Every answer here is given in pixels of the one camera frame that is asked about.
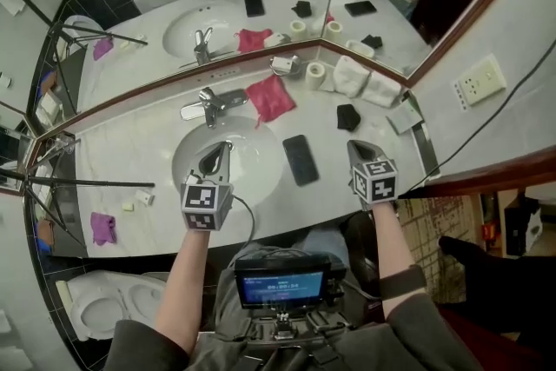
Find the long black tray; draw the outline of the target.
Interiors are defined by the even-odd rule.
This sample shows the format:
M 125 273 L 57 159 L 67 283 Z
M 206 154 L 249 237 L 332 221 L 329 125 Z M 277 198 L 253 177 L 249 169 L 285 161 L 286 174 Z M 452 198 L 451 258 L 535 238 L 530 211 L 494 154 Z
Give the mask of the long black tray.
M 440 174 L 440 168 L 438 167 L 439 162 L 434 151 L 434 146 L 427 129 L 425 118 L 422 114 L 416 96 L 410 89 L 407 89 L 401 98 L 403 103 L 410 104 L 419 115 L 420 121 L 411 128 L 411 131 L 416 142 L 417 150 L 420 154 L 424 173 L 429 174 L 429 177 L 424 180 L 424 182 L 430 181 Z

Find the dark wooden door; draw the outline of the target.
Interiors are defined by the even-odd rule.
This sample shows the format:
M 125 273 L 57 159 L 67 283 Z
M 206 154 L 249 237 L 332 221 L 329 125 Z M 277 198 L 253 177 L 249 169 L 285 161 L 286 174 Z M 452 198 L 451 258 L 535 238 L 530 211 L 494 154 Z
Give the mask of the dark wooden door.
M 445 235 L 438 246 L 465 270 L 459 312 L 496 334 L 518 333 L 518 343 L 540 353 L 546 371 L 556 371 L 556 256 L 500 258 Z

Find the white sink basin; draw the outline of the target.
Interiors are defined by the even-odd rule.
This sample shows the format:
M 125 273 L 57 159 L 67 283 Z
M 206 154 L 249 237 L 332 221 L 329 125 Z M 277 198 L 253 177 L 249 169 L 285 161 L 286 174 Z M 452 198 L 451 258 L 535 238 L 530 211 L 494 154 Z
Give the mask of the white sink basin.
M 281 145 L 266 125 L 247 116 L 225 116 L 213 129 L 205 123 L 195 125 L 177 144 L 169 168 L 169 184 L 175 191 L 190 172 L 192 160 L 208 146 L 227 141 L 231 144 L 229 183 L 259 219 L 265 205 L 279 185 L 283 171 Z

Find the white green sign card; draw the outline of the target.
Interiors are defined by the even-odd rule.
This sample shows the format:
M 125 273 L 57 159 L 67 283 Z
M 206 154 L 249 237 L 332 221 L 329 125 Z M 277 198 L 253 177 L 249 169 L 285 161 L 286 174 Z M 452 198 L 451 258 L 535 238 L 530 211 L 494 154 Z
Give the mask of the white green sign card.
M 400 103 L 386 115 L 386 119 L 397 135 L 409 131 L 424 121 L 419 108 L 410 100 Z

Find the metal soap dish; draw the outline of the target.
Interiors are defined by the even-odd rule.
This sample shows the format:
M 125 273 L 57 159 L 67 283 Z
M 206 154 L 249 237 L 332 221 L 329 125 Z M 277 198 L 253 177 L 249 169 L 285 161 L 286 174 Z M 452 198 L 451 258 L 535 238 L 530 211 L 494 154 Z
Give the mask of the metal soap dish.
M 274 71 L 274 70 L 272 69 L 272 67 L 271 67 L 271 62 L 272 62 L 272 59 L 273 59 L 274 57 L 275 57 L 275 56 L 273 56 L 273 57 L 270 59 L 269 68 L 271 69 L 271 71 L 272 71 L 275 75 L 285 77 L 285 76 L 297 76 L 297 75 L 300 73 L 300 70 L 301 70 L 301 59 L 300 59 L 297 55 L 292 55 L 292 56 L 281 56 L 281 57 L 290 58 L 290 59 L 292 60 L 292 62 L 293 62 L 292 69 L 291 69 L 291 71 L 290 71 L 289 73 L 281 73 L 281 72 Z

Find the person's blue jeans legs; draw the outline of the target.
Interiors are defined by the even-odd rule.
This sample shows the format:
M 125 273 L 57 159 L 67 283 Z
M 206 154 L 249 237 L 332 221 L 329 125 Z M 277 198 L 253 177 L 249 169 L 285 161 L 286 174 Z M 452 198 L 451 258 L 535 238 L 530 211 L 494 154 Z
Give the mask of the person's blue jeans legs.
M 348 246 L 340 229 L 331 227 L 315 227 L 289 248 L 263 246 L 251 243 L 246 253 L 254 258 L 263 257 L 301 257 L 309 255 L 326 255 L 331 262 L 349 266 Z

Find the toilet paper roll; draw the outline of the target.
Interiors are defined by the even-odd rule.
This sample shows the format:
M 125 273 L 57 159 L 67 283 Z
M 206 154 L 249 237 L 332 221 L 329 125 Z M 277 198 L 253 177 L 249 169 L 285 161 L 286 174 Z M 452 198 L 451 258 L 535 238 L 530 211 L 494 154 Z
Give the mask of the toilet paper roll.
M 311 62 L 305 69 L 305 84 L 309 90 L 318 90 L 327 78 L 327 70 L 320 62 Z

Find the white toilet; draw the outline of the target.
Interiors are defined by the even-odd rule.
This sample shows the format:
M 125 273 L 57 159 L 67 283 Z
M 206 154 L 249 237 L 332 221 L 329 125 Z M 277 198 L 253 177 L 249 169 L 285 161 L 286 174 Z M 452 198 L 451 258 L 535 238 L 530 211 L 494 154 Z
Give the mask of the white toilet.
M 165 282 L 148 275 L 95 270 L 66 281 L 73 299 L 63 307 L 79 341 L 110 340 L 116 324 L 138 321 L 152 327 Z

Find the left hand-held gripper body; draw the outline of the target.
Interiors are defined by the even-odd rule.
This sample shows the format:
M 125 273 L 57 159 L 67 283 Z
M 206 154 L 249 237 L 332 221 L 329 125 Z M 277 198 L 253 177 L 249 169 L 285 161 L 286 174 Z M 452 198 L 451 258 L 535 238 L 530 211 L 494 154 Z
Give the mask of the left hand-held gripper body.
M 234 188 L 188 175 L 181 185 L 181 212 L 188 230 L 219 231 L 232 208 Z

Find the black armband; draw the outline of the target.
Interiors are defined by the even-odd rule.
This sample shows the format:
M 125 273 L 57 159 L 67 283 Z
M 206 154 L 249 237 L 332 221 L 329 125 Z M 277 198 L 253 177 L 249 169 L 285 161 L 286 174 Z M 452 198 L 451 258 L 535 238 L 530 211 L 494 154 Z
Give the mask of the black armband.
M 427 287 L 427 279 L 422 268 L 413 264 L 396 274 L 381 277 L 379 288 L 383 301 L 391 300 Z

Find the person's right forearm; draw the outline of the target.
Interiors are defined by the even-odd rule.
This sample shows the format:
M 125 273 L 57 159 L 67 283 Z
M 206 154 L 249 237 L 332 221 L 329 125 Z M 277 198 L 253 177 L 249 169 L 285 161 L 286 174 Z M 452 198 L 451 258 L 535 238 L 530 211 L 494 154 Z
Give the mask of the person's right forearm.
M 400 285 L 400 288 L 405 289 L 406 293 L 401 294 L 398 291 L 396 296 L 385 297 L 382 289 L 383 282 L 391 282 L 392 276 L 396 278 L 397 282 L 401 282 L 403 276 L 408 277 L 408 270 L 416 275 L 417 268 L 392 203 L 375 204 L 372 214 L 377 238 L 382 308 L 384 317 L 387 319 L 398 306 L 411 296 L 425 294 L 426 283 L 420 281 L 420 287 L 417 288 L 417 281 L 410 279 L 409 285 Z

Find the person's dark shirt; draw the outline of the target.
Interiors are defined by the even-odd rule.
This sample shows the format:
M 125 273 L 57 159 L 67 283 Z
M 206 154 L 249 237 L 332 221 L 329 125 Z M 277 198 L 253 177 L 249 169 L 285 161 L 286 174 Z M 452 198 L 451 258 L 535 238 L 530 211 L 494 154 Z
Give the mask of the person's dark shirt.
M 103 371 L 481 371 L 426 294 L 409 297 L 382 324 L 296 347 L 249 345 L 216 335 L 192 354 L 135 321 L 121 321 Z

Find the white folded towel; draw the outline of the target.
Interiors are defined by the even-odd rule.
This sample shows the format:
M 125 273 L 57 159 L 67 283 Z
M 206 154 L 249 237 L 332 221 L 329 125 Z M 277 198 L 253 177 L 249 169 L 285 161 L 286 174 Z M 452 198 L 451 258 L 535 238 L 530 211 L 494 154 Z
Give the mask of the white folded towel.
M 361 92 L 361 98 L 369 103 L 389 109 L 399 96 L 402 86 L 395 80 L 373 71 Z
M 366 69 L 353 58 L 341 56 L 334 67 L 334 90 L 348 98 L 355 98 L 361 92 L 370 75 Z

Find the black cardboard box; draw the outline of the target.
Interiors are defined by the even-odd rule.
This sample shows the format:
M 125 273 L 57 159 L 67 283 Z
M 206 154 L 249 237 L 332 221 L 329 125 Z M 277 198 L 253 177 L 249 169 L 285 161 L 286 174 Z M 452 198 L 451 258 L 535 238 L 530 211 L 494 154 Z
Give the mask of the black cardboard box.
M 504 209 L 506 253 L 523 256 L 528 253 L 543 231 L 540 205 L 537 200 L 518 193 Z

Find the clear glass tumbler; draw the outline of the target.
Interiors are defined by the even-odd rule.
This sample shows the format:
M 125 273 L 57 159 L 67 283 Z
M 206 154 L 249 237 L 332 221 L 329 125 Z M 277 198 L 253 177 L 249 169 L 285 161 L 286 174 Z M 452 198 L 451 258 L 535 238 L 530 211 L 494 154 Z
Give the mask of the clear glass tumbler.
M 76 136 L 72 136 L 67 133 L 60 133 L 50 139 L 49 150 L 54 152 L 62 151 L 66 154 L 72 154 L 80 141 L 81 139 Z

